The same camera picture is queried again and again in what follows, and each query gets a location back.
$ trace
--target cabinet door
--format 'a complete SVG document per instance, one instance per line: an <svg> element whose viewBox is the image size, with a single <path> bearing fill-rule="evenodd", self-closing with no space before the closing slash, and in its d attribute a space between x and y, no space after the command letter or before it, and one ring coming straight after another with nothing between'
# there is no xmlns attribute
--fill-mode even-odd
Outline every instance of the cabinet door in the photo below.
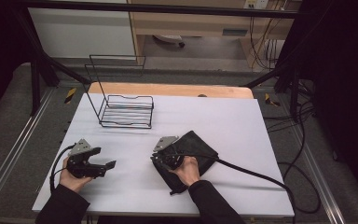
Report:
<svg viewBox="0 0 358 224"><path fill-rule="evenodd" d="M126 0L87 2L127 3ZM43 49L51 57L134 55L128 12L30 8L30 13Z"/></svg>

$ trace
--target black cloth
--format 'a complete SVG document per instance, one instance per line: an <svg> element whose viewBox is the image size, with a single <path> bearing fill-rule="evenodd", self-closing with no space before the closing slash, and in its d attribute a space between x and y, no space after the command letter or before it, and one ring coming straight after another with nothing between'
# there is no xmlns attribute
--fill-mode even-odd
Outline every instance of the black cloth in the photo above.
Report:
<svg viewBox="0 0 358 224"><path fill-rule="evenodd" d="M190 131L183 135L179 140L166 147L164 150L161 150L159 153L153 154L153 156L164 156L167 154L196 154L203 156L210 156L218 159L217 152L208 146L194 131ZM200 175L205 174L205 172L213 165L214 160L206 159L200 156L196 156L197 163L199 165ZM187 186L182 183L179 177L176 174L173 174L168 171L164 166L161 166L159 162L153 161L158 173L164 179L165 183L172 190L171 195L175 193L182 193L187 190Z"/></svg>
<svg viewBox="0 0 358 224"><path fill-rule="evenodd" d="M200 210L203 223L244 223L211 182L200 180L190 186L188 191ZM37 216L36 224L79 224L89 205L80 195L59 185Z"/></svg>
<svg viewBox="0 0 358 224"><path fill-rule="evenodd" d="M89 203L79 194L58 185L36 218L36 224L79 224Z"/></svg>
<svg viewBox="0 0 358 224"><path fill-rule="evenodd" d="M240 215L228 204L211 182L200 180L191 185L188 192L200 210L200 217L203 223L244 223Z"/></svg>

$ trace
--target black metal frame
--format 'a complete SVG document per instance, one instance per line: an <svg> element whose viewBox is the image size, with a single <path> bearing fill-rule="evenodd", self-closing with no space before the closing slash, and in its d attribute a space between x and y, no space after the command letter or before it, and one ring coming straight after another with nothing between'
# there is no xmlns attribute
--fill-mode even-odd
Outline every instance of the black metal frame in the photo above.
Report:
<svg viewBox="0 0 358 224"><path fill-rule="evenodd" d="M281 18L281 19L298 19L308 18L314 12L302 11L281 11L281 10L257 10L257 9L237 9L221 7L186 7L186 6L163 6L163 5L142 5L142 4L117 4L117 3L90 3L90 2L68 2L68 1L46 1L46 0L16 0L7 1L5 7L9 7L12 16L22 31L26 33L32 48L33 69L33 113L39 107L40 94L37 76L40 74L49 86L57 86L58 78L53 68L61 70L66 75L73 77L83 84L90 84L90 81L81 75L71 71L64 65L50 58L43 50L37 34L32 25L22 16L22 11L28 7L33 8L55 8L55 9L72 9L72 10L98 10L98 11L127 11L127 12L154 12L154 13L175 13L175 14L196 14L196 15L216 15L216 16L233 16L233 17L257 17L257 18ZM264 77L257 79L243 87L252 88L259 83L268 80L271 77L278 76L287 68L287 64L276 68Z"/></svg>

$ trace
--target white tabletop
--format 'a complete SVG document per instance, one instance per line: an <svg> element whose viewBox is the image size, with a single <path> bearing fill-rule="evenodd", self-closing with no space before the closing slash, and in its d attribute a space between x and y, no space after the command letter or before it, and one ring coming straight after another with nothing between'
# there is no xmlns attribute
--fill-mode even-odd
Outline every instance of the white tabletop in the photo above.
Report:
<svg viewBox="0 0 358 224"><path fill-rule="evenodd" d="M101 104L101 94L90 96L95 105ZM189 131L194 131L216 150L220 159L282 182L257 100L157 95L153 98L152 129L117 129L103 128L89 98L83 95L57 154L84 138L92 147L102 148L89 162L117 161L116 167L107 171L105 177L94 179L82 189L80 194L90 203L90 214L197 216L199 210L188 191L171 196L171 190L150 160L160 137L182 136ZM48 176L34 203L36 212L50 196ZM219 163L201 179L211 181L242 216L294 215L286 191L267 180ZM59 175L56 175L56 184L58 181Z"/></svg>

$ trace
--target hand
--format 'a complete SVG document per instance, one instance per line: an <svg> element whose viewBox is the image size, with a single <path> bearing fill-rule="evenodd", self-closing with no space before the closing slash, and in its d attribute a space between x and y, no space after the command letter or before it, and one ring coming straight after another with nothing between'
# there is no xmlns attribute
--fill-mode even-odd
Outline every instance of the hand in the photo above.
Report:
<svg viewBox="0 0 358 224"><path fill-rule="evenodd" d="M199 163L195 157L185 156L182 164L170 172L178 175L182 183L188 187L200 180Z"/></svg>
<svg viewBox="0 0 358 224"><path fill-rule="evenodd" d="M62 168L66 168L68 157L63 160ZM78 193L87 183L92 180L92 177L74 177L67 169L63 169L60 175L60 184Z"/></svg>

